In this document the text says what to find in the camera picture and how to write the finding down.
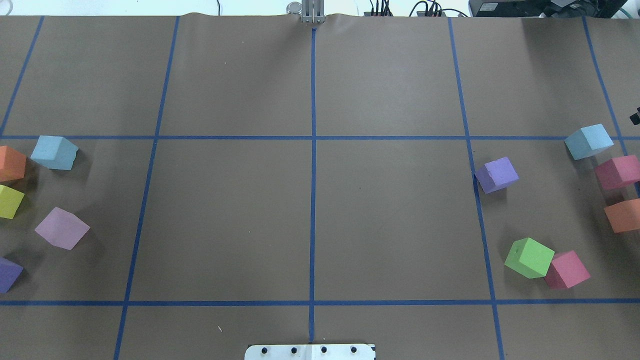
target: light purple cube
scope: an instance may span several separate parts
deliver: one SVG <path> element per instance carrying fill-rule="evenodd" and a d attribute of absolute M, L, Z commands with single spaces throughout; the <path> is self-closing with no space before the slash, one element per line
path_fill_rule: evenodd
<path fill-rule="evenodd" d="M 484 193 L 507 188 L 520 179 L 507 157 L 484 164 L 476 171 L 476 178 Z"/>
<path fill-rule="evenodd" d="M 21 272 L 22 266 L 0 258 L 0 293 L 4 294 L 9 291 Z"/>
<path fill-rule="evenodd" d="M 87 231 L 89 231 L 89 225 L 60 208 L 53 208 L 36 227 L 36 233 L 51 245 L 67 250 L 73 249 Z"/>

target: light blue cube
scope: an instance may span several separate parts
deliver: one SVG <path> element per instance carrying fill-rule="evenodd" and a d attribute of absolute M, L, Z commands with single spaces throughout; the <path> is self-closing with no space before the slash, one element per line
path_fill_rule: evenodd
<path fill-rule="evenodd" d="M 613 146 L 613 141 L 602 124 L 583 127 L 564 139 L 574 160 L 600 154 Z"/>
<path fill-rule="evenodd" d="M 38 164 L 55 169 L 71 170 L 74 166 L 78 147 L 62 136 L 41 136 L 31 159 Z"/>

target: vertical blue line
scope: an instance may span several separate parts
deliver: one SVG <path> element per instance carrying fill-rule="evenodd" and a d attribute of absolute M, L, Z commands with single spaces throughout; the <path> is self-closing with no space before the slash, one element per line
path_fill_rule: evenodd
<path fill-rule="evenodd" d="M 311 234 L 309 245 L 309 343 L 315 338 L 316 311 L 316 28 L 311 29 Z"/>
<path fill-rule="evenodd" d="M 598 60 L 596 59 L 596 52 L 593 49 L 593 43 L 591 41 L 591 34 L 589 33 L 589 26 L 587 25 L 587 18 L 584 16 L 582 17 L 582 26 L 584 27 L 584 34 L 587 36 L 587 44 L 589 45 L 591 60 L 593 61 L 593 66 L 596 69 L 596 75 L 598 76 L 598 81 L 600 82 L 600 88 L 602 88 L 602 93 L 604 94 L 604 100 L 607 102 L 607 107 L 609 108 L 609 114 L 611 115 L 613 126 L 616 128 L 616 134 L 618 135 L 618 139 L 620 140 L 620 147 L 622 148 L 622 153 L 625 156 L 627 156 L 629 155 L 629 153 L 627 152 L 627 146 L 625 145 L 625 140 L 622 138 L 622 130 L 620 130 L 620 125 L 618 124 L 616 113 L 613 111 L 613 105 L 611 104 L 611 99 L 609 98 L 609 92 L 607 91 L 607 87 L 604 85 L 604 79 L 602 79 L 600 66 L 598 66 Z M 638 183 L 636 183 L 636 194 L 638 197 L 640 197 L 640 184 Z"/>
<path fill-rule="evenodd" d="M 24 58 L 24 63 L 22 64 L 22 68 L 20 69 L 18 80 L 15 82 L 15 87 L 13 88 L 13 93 L 11 94 L 9 105 L 7 105 L 6 107 L 4 118 L 2 120 L 2 125 L 0 125 L 0 136 L 4 134 L 4 128 L 6 127 L 6 122 L 9 121 L 9 115 L 11 114 L 11 108 L 13 107 L 13 102 L 15 101 L 15 97 L 18 95 L 18 89 L 20 88 L 20 84 L 22 83 L 22 77 L 24 76 L 24 72 L 27 70 L 27 64 L 29 63 L 29 59 L 31 59 L 31 54 L 33 53 L 33 48 L 36 46 L 36 41 L 38 41 L 38 35 L 40 34 L 40 29 L 42 29 L 43 22 L 44 22 L 44 16 L 41 16 L 40 21 L 38 21 L 38 27 L 36 28 L 36 32 L 35 34 L 33 34 L 33 39 L 31 39 L 31 45 L 29 46 L 29 51 L 27 52 L 27 56 Z"/>
<path fill-rule="evenodd" d="M 467 138 L 467 154 L 469 156 L 469 167 L 471 169 L 471 181 L 474 185 L 474 195 L 476 197 L 476 211 L 478 214 L 478 222 L 480 224 L 480 232 L 482 235 L 482 244 L 484 249 L 484 267 L 486 268 L 486 278 L 489 283 L 489 295 L 492 301 L 493 325 L 495 327 L 495 337 L 498 344 L 498 355 L 500 360 L 504 360 L 504 349 L 502 346 L 502 332 L 500 331 L 500 318 L 498 316 L 498 305 L 495 301 L 495 290 L 493 288 L 493 276 L 491 272 L 491 261 L 489 258 L 489 246 L 486 242 L 486 231 L 484 230 L 484 216 L 482 212 L 482 204 L 480 203 L 480 193 L 475 180 L 476 166 L 474 163 L 473 150 L 471 149 L 471 135 L 469 133 L 469 124 L 467 121 L 467 109 L 465 107 L 465 98 L 462 92 L 462 80 L 460 78 L 460 67 L 458 66 L 458 53 L 456 51 L 456 39 L 453 33 L 453 24 L 451 18 L 447 18 L 449 22 L 449 36 L 451 37 L 451 51 L 453 54 L 453 65 L 456 71 L 456 81 L 458 83 L 458 97 L 460 98 L 460 110 L 462 112 L 462 123 L 465 128 L 465 137 Z"/>
<path fill-rule="evenodd" d="M 151 147 L 151 155 L 149 157 L 149 166 L 147 169 L 147 181 L 145 182 L 145 191 L 142 195 L 142 204 L 140 206 L 140 217 L 138 219 L 138 229 L 136 230 L 136 239 L 133 244 L 133 251 L 131 254 L 131 265 L 129 266 L 129 277 L 127 278 L 127 287 L 124 295 L 124 305 L 122 306 L 122 314 L 120 315 L 120 326 L 118 327 L 118 337 L 116 339 L 116 346 L 113 352 L 114 360 L 118 360 L 118 358 L 120 357 L 120 346 L 122 345 L 122 336 L 124 335 L 124 327 L 125 327 L 125 322 L 127 320 L 127 310 L 129 309 L 129 297 L 131 296 L 131 285 L 133 283 L 133 274 L 136 269 L 136 260 L 138 258 L 138 247 L 140 246 L 140 235 L 142 234 L 142 225 L 145 221 L 145 210 L 147 208 L 149 186 L 151 184 L 151 175 L 154 169 L 154 162 L 156 160 L 156 149 L 158 144 L 157 137 L 160 134 L 160 127 L 162 125 L 164 100 L 166 98 L 166 89 L 169 86 L 169 75 L 171 74 L 171 65 L 173 63 L 173 51 L 175 50 L 175 40 L 178 35 L 179 24 L 180 24 L 180 17 L 176 16 L 175 24 L 173 25 L 173 38 L 171 41 L 171 49 L 169 50 L 169 60 L 167 61 L 166 73 L 164 75 L 162 97 L 160 98 L 160 106 L 158 109 L 158 118 L 156 120 L 156 135 L 154 138 L 153 146 Z"/>

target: green cube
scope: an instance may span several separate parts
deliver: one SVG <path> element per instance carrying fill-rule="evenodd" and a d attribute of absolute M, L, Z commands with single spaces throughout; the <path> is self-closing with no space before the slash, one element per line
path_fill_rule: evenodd
<path fill-rule="evenodd" d="M 529 279 L 535 279 L 547 275 L 553 258 L 553 250 L 532 238 L 524 238 L 513 243 L 504 264 Z"/>
<path fill-rule="evenodd" d="M 13 218 L 24 194 L 5 185 L 0 185 L 0 218 Z"/>

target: white background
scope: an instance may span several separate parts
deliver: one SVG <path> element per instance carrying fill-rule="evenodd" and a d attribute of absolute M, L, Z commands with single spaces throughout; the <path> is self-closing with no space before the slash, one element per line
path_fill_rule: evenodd
<path fill-rule="evenodd" d="M 222 15 L 281 15 L 292 0 L 220 0 Z M 455 8 L 467 15 L 468 0 L 438 0 L 444 8 Z M 13 4 L 11 15 L 184 15 L 199 12 L 218 14 L 215 0 L 0 0 L 0 15 Z M 395 16 L 408 16 L 416 1 L 390 0 Z M 634 18 L 640 0 L 628 0 L 623 7 Z M 369 11 L 369 0 L 325 0 L 325 14 L 360 15 Z M 616 16 L 626 18 L 618 12 Z"/>

